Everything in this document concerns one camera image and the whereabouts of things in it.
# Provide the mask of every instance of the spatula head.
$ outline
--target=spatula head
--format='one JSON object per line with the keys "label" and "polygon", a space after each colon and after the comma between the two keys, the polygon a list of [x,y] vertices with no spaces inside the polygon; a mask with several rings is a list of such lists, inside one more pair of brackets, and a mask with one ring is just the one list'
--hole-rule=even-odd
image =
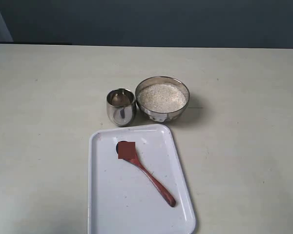
{"label": "spatula head", "polygon": [[120,141],[118,142],[118,159],[131,160],[136,157],[136,143],[129,141]]}

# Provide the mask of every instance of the stainless steel cup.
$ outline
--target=stainless steel cup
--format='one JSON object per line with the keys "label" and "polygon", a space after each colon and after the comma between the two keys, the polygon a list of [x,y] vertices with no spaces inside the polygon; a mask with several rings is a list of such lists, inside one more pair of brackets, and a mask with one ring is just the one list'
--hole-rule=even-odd
{"label": "stainless steel cup", "polygon": [[135,95],[128,89],[115,89],[106,96],[108,118],[117,126],[129,125],[136,117]]}

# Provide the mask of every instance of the plastic tray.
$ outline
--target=plastic tray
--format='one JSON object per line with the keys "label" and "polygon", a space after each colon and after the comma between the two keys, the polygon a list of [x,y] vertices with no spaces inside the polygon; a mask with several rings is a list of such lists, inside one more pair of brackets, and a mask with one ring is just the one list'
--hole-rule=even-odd
{"label": "plastic tray", "polygon": [[[170,207],[118,141],[135,141],[140,161],[174,196]],[[195,216],[175,144],[161,124],[102,130],[89,141],[88,234],[190,234]]]}

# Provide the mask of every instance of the wooden spatula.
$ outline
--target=wooden spatula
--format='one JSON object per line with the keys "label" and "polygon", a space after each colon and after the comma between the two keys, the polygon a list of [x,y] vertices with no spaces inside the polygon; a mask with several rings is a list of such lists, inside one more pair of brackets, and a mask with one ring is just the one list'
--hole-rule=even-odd
{"label": "wooden spatula", "polygon": [[123,159],[127,162],[138,167],[141,171],[146,174],[152,184],[156,187],[158,192],[162,195],[165,201],[169,204],[169,206],[174,207],[176,205],[176,200],[173,196],[168,192],[168,190],[157,180],[155,179],[150,172],[142,165],[139,161],[137,151],[135,148],[135,142],[127,142],[120,141],[116,145],[116,152],[118,154],[118,159]]}

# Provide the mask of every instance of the spatula handle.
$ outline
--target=spatula handle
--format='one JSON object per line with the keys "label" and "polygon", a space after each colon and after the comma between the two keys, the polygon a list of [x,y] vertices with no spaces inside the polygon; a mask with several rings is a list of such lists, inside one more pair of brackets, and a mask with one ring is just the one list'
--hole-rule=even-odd
{"label": "spatula handle", "polygon": [[159,193],[162,195],[165,201],[169,204],[169,206],[174,207],[176,205],[176,200],[170,194],[170,192],[168,192],[168,190],[156,178],[154,178],[152,174],[144,168],[144,166],[140,164],[139,168],[146,174],[149,180],[151,180],[152,184],[156,187],[156,189],[159,191]]}

